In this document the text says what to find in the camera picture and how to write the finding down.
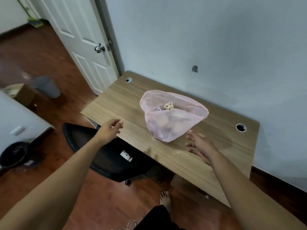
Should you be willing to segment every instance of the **desk top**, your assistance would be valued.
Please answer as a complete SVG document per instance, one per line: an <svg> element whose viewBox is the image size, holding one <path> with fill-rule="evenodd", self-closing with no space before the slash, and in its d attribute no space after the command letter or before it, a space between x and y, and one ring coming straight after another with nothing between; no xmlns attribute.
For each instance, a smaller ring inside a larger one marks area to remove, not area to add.
<svg viewBox="0 0 307 230"><path fill-rule="evenodd" d="M133 79L132 82L126 82L128 77ZM209 116L192 129L209 136L221 153L249 178L259 123L205 100L127 71L81 113L98 124L111 118L123 120L120 138L229 206L212 168L186 151L188 140L185 135L169 142L168 146L153 140L146 127L140 99L144 92L155 89L178 93L203 104L209 110ZM246 132L236 129L238 123L246 126Z"/></svg>

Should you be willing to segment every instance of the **drawstring bag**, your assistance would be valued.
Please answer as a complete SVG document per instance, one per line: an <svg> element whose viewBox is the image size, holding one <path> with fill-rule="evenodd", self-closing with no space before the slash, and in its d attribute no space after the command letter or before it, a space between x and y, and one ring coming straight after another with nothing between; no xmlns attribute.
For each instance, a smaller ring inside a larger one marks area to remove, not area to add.
<svg viewBox="0 0 307 230"><path fill-rule="evenodd" d="M177 139L209 114L204 105L189 97L160 90L145 92L140 106L149 132L164 142Z"/></svg>

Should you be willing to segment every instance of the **person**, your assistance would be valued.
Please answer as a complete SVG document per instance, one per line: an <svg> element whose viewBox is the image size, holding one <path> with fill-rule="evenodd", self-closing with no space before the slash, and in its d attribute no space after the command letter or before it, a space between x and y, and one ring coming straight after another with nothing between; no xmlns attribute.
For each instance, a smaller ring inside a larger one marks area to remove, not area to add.
<svg viewBox="0 0 307 230"><path fill-rule="evenodd" d="M79 195L83 181L99 148L112 141L123 128L123 121L112 119L101 126L96 135L58 170L19 201L0 221L3 230L62 229ZM307 227L281 205L263 193L212 141L189 130L186 144L190 153L210 165L241 226L254 229L296 229ZM136 226L141 229L179 229L171 222L170 196L163 192L160 206L154 207Z"/></svg>

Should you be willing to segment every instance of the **black office chair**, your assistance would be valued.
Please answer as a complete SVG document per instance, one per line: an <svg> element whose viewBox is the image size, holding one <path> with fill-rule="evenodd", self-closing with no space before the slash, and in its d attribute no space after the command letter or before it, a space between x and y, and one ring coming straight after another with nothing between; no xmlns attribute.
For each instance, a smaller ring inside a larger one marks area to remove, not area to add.
<svg viewBox="0 0 307 230"><path fill-rule="evenodd" d="M74 152L77 152L93 138L98 130L63 123L63 131L69 146ZM131 162L120 155L123 151L132 157ZM160 164L119 137L98 150L90 168L111 180L125 181L126 185L130 185L132 181L152 176L158 176L159 184L162 182Z"/></svg>

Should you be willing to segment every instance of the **door panel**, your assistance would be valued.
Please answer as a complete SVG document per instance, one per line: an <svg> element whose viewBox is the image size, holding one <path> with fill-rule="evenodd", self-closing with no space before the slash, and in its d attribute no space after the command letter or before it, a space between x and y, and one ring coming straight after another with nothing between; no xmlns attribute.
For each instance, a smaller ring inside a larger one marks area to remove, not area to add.
<svg viewBox="0 0 307 230"><path fill-rule="evenodd" d="M49 21L97 95L119 77L93 0L40 0ZM106 51L96 53L102 43Z"/></svg>

